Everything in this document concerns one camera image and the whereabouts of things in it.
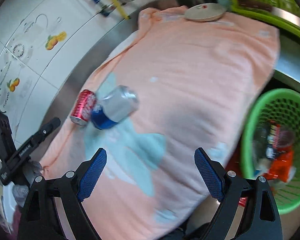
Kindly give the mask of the left gloved hand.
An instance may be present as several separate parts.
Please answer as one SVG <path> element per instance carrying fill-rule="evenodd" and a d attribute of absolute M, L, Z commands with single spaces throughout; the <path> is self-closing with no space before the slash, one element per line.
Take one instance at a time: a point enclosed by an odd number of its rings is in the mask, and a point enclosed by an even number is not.
<path fill-rule="evenodd" d="M 23 208 L 35 178 L 40 176 L 42 171 L 43 168 L 38 161 L 30 160 L 17 173 L 16 181 L 13 181 L 12 194 L 19 207 Z"/>

